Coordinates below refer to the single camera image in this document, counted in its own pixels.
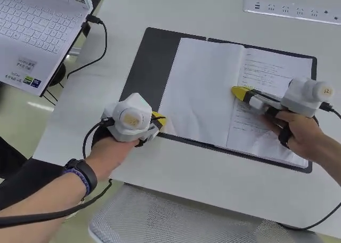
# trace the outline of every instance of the power outlet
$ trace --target power outlet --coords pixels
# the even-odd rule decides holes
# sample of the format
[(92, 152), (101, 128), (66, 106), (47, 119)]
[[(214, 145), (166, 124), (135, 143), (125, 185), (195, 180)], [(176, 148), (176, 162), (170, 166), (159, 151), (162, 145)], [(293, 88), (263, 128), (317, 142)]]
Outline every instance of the power outlet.
[(340, 12), (328, 8), (317, 8), (311, 5), (244, 0), (243, 10), (251, 13), (341, 25)]

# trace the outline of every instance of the notebook page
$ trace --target notebook page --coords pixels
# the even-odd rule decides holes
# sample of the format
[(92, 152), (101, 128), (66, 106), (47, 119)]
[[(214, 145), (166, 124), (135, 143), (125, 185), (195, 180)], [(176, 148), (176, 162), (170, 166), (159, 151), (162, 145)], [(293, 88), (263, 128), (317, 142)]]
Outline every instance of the notebook page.
[(164, 132), (226, 146), (244, 47), (182, 38), (159, 113)]
[[(238, 85), (284, 96), (295, 77), (311, 77), (312, 59), (246, 49)], [(257, 118), (251, 108), (236, 100), (233, 107), (229, 138), (226, 147), (285, 164), (307, 167), (308, 161), (283, 147), (275, 134)]]

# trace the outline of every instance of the white laptop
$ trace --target white laptop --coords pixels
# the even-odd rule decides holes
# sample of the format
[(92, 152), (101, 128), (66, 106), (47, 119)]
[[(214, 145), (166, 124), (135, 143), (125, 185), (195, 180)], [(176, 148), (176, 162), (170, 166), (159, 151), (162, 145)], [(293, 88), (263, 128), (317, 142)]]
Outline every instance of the white laptop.
[(92, 10), (88, 0), (0, 0), (0, 82), (41, 95)]

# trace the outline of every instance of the desk surface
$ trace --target desk surface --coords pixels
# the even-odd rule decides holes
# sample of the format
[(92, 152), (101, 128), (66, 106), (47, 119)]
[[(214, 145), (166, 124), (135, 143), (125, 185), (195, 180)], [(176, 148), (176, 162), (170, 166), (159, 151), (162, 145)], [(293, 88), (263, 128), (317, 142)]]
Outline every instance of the desk surface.
[[(283, 1), (339, 4), (339, 0)], [(104, 106), (119, 99), (147, 27), (315, 56), (318, 80), (336, 88), (341, 82), (340, 26), (245, 13), (242, 0), (104, 0), (99, 17), (108, 27), (107, 55), (69, 78), (36, 159), (64, 165), (82, 156), (84, 135), (99, 121)], [(94, 26), (78, 62), (96, 59), (103, 47), (103, 29)], [(341, 95), (336, 94), (333, 103), (341, 110)], [(341, 141), (336, 116), (319, 112), (317, 117), (323, 130)], [(339, 185), (318, 165), (304, 174), (159, 137), (135, 149), (111, 176), (299, 227), (315, 223), (341, 201)], [(341, 210), (313, 230), (341, 238), (340, 224)]]

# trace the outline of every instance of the cable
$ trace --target cable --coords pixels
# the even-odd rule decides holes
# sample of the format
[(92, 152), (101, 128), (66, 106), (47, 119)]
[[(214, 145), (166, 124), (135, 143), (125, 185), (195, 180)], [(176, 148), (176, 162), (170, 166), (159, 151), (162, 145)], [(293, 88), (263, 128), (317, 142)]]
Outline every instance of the cable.
[(341, 114), (339, 114), (335, 109), (332, 109), (331, 112), (335, 113), (339, 119), (341, 119)]
[(54, 106), (55, 106), (55, 103), (54, 102), (52, 102), (50, 99), (48, 99), (46, 96), (44, 96), (43, 95), (43, 97), (48, 101), (48, 102), (50, 102), (50, 103), (52, 103)]
[(74, 74), (75, 72), (77, 72), (77, 71), (79, 71), (79, 70), (82, 70), (82, 69), (85, 68), (85, 67), (88, 67), (88, 66), (90, 66), (90, 65), (92, 65), (92, 64), (94, 64), (94, 63), (97, 63), (97, 62), (100, 61), (100, 60), (105, 56), (105, 54), (107, 53), (107, 48), (108, 48), (108, 30), (107, 30), (107, 27), (105, 26), (104, 22), (103, 22), (101, 19), (99, 19), (99, 18), (97, 18), (97, 17), (95, 17), (95, 16), (93, 16), (93, 15), (89, 15), (89, 16), (87, 17), (87, 20), (88, 20), (89, 22), (91, 22), (91, 23), (97, 23), (98, 25), (103, 25), (104, 32), (105, 32), (105, 48), (104, 48), (104, 52), (103, 52), (103, 54), (102, 54), (98, 59), (96, 59), (96, 60), (94, 60), (94, 61), (92, 61), (92, 62), (90, 62), (90, 63), (87, 63), (87, 64), (85, 64), (85, 65), (79, 67), (78, 69), (73, 70), (72, 72), (70, 72), (70, 73), (67, 75), (67, 79), (70, 77), (71, 74)]
[(89, 205), (95, 203), (99, 198), (101, 198), (108, 189), (112, 186), (112, 179), (109, 180), (109, 185), (96, 197), (92, 198), (86, 203), (80, 204), (76, 207), (72, 207), (63, 211), (46, 213), (46, 214), (34, 214), (34, 215), (18, 215), (18, 216), (9, 216), (9, 217), (0, 217), (0, 229), (25, 225), (30, 223), (39, 223), (46, 222), (54, 219), (59, 219), (68, 215), (71, 215), (77, 211), (80, 211), (83, 208), (88, 207)]
[(155, 117), (155, 118), (151, 118), (151, 122), (153, 121), (153, 120), (158, 120), (158, 119), (166, 119), (166, 117), (163, 117), (163, 116), (161, 116), (161, 117)]
[(53, 97), (53, 99), (56, 101), (56, 102), (58, 102), (58, 99), (50, 92), (50, 91), (48, 91), (48, 90), (46, 90), (47, 92), (48, 92), (48, 94), (50, 94), (52, 97)]
[[(320, 109), (324, 110), (324, 111), (328, 111), (328, 112), (333, 112), (337, 115), (337, 117), (339, 117), (339, 119), (341, 119), (341, 114), (339, 114), (335, 109), (332, 108), (332, 106), (329, 103), (322, 103), (322, 105), (320, 106)], [(280, 225), (282, 225), (284, 228), (288, 229), (288, 230), (293, 230), (293, 231), (305, 231), (305, 230), (309, 230), (315, 226), (318, 226), (319, 224), (323, 223), (325, 220), (327, 220), (333, 213), (335, 213), (339, 208), (341, 207), (341, 202), (339, 203), (339, 205), (337, 205), (328, 215), (326, 215), (324, 218), (322, 218), (321, 220), (319, 220), (318, 222), (304, 227), (304, 228), (297, 228), (297, 227), (292, 227), (292, 226), (288, 226), (282, 223), (279, 223)]]
[[(100, 122), (96, 123), (85, 135), (84, 141), (83, 141), (83, 158), (86, 158), (85, 155), (85, 146), (88, 137), (90, 134), (99, 126), (105, 126), (109, 127), (115, 124), (115, 121), (113, 118), (103, 118)], [(109, 185), (96, 197), (92, 198), (86, 203), (80, 204), (76, 207), (72, 207), (63, 211), (58, 212), (52, 212), (52, 213), (45, 213), (45, 214), (34, 214), (34, 215), (18, 215), (18, 216), (8, 216), (8, 217), (0, 217), (0, 229), (18, 226), (18, 225), (25, 225), (30, 223), (39, 223), (39, 222), (45, 222), (50, 221), (54, 219), (59, 219), (68, 215), (71, 215), (83, 208), (86, 208), (87, 206), (95, 203), (99, 198), (101, 198), (108, 189), (112, 186), (112, 179), (109, 179)]]

